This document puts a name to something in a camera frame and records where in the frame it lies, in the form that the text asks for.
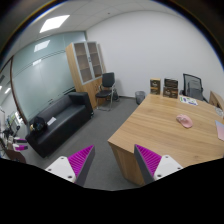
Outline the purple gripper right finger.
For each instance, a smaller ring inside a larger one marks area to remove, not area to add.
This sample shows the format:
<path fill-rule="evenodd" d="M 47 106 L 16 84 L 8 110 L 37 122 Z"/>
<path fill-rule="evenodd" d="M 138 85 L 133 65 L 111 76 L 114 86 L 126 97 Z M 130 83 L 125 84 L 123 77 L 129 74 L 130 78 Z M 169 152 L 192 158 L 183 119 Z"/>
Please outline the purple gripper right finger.
<path fill-rule="evenodd" d="M 143 146 L 134 145 L 134 155 L 145 184 L 152 183 L 182 169 L 169 155 L 159 155 Z"/>

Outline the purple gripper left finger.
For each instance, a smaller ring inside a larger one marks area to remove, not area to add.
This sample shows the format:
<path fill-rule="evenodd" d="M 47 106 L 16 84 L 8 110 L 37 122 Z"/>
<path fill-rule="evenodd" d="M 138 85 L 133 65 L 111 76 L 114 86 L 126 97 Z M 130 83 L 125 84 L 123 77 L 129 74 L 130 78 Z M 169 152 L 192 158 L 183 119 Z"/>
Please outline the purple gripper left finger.
<path fill-rule="evenodd" d="M 60 156 L 46 168 L 46 171 L 79 186 L 83 186 L 94 156 L 95 146 L 90 145 L 69 157 Z"/>

